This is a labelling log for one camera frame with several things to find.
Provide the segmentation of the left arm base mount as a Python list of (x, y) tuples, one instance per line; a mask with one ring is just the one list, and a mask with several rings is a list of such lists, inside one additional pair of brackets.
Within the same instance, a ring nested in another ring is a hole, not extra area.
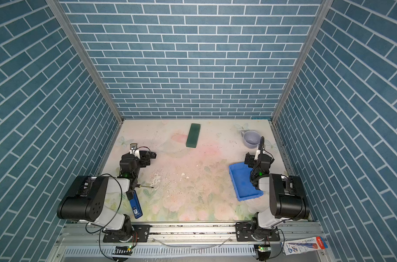
[(134, 224), (131, 227), (123, 227), (120, 230), (104, 230), (104, 243), (143, 243), (149, 238), (151, 225)]

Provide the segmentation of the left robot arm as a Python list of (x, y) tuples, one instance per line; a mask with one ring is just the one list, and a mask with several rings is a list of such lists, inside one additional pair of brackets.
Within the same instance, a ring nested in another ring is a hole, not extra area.
[(155, 158), (156, 153), (149, 148), (133, 148), (122, 155), (117, 177), (110, 174), (76, 177), (57, 208), (58, 218), (88, 221), (99, 227), (99, 231), (113, 234), (116, 242), (133, 240), (136, 233), (130, 217), (106, 207), (106, 195), (119, 193), (121, 197), (126, 196), (135, 218), (140, 218), (143, 213), (136, 193), (136, 188), (140, 187), (139, 172)]

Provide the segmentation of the yellow black screwdriver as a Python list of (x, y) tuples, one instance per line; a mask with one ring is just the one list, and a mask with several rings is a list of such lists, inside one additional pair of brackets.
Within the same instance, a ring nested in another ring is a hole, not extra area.
[(150, 189), (154, 189), (153, 186), (145, 186), (145, 185), (141, 185), (141, 184), (137, 184), (136, 187), (137, 187), (137, 188), (150, 188)]

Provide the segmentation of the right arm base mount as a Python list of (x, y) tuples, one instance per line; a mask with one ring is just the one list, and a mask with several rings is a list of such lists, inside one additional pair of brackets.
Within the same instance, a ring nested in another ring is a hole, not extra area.
[(263, 229), (249, 222), (237, 222), (234, 226), (238, 242), (280, 241), (279, 232), (275, 229)]

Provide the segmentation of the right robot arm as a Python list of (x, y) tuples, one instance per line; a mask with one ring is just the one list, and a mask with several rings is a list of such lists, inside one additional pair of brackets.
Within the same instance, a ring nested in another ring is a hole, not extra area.
[(250, 183), (269, 195), (269, 207), (252, 218), (252, 233), (265, 233), (278, 224), (307, 219), (310, 215), (301, 178), (270, 172), (273, 163), (272, 155), (262, 150), (257, 150), (255, 155), (245, 155), (244, 164), (251, 168)]

